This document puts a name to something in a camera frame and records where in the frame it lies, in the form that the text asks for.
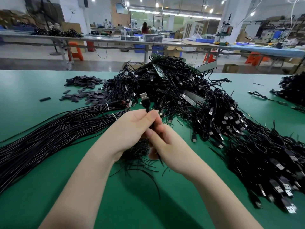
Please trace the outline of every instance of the hand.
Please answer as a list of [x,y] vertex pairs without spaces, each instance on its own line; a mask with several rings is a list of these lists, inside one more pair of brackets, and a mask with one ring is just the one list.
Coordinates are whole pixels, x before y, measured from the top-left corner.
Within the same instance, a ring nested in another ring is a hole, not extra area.
[[157,160],[158,155],[156,152],[158,152],[166,165],[177,173],[189,176],[194,166],[199,161],[202,162],[201,158],[187,145],[181,136],[166,124],[157,125],[155,131],[147,129],[145,134],[153,145],[148,157],[152,160]]
[[126,112],[103,133],[96,143],[109,152],[116,162],[125,150],[139,141],[152,124],[155,127],[162,124],[156,110],[149,113],[145,109]]

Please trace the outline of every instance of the green tabletop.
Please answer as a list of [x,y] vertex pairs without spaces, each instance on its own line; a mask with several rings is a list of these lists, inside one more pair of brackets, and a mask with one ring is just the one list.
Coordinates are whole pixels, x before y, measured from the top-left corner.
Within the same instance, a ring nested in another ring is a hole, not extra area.
[[[82,71],[0,71],[0,140],[23,131],[59,112],[85,106],[85,100],[79,103],[59,101],[66,89],[75,93],[77,87],[64,87],[65,80],[74,76],[96,76],[112,78],[116,72]],[[281,135],[299,134],[305,141],[305,115],[282,106],[276,102],[253,97],[247,91],[258,91],[271,99],[269,91],[279,89],[281,75],[261,74],[223,74],[215,73],[211,79],[228,78],[232,83],[224,83],[223,88],[229,94],[234,90],[233,98],[238,106],[261,124],[272,127],[275,119],[276,129]],[[51,97],[51,100],[39,102],[39,99]],[[273,203],[260,198],[263,209],[255,209],[248,200],[247,191],[209,148],[208,142],[191,142],[191,131],[173,121],[173,129],[185,139],[190,147],[215,170],[221,179],[231,188],[238,199],[265,228],[304,228],[305,196],[295,192],[292,202],[297,206],[297,214],[282,212]],[[70,175],[97,138],[75,146],[65,148],[47,158],[34,170],[0,195],[0,228],[37,228],[53,203],[59,196]],[[161,194],[151,179],[142,172],[123,171],[107,181],[103,200],[97,215],[95,228],[214,228],[194,186],[183,176],[166,171],[159,162],[154,163],[159,173],[153,172]],[[114,165],[111,174],[120,166]]]

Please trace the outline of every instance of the white air conditioning unit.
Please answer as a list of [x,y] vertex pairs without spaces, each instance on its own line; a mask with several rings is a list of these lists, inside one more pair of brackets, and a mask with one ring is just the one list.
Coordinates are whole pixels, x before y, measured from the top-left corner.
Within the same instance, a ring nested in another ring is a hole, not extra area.
[[203,24],[197,22],[188,22],[184,25],[183,39],[190,38],[194,34],[201,34],[203,30]]

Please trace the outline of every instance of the woman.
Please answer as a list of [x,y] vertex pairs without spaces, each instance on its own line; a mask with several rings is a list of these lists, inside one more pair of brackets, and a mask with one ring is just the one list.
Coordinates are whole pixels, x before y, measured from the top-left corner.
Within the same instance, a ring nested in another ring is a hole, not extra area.
[[148,34],[148,26],[146,22],[143,23],[142,34]]
[[216,229],[263,229],[220,177],[162,124],[158,112],[145,109],[125,113],[95,142],[39,229],[93,229],[112,165],[140,138],[148,138],[152,145],[150,159],[158,159],[158,152],[168,167],[193,183]]

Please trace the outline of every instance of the stack of trays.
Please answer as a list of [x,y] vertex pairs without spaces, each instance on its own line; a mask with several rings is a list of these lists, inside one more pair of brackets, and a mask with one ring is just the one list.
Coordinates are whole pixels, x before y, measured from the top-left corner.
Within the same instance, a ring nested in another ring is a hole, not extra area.
[[143,39],[145,42],[163,42],[162,34],[143,34]]
[[139,42],[139,41],[140,41],[140,37],[137,37],[137,36],[125,36],[125,35],[121,35],[121,40]]

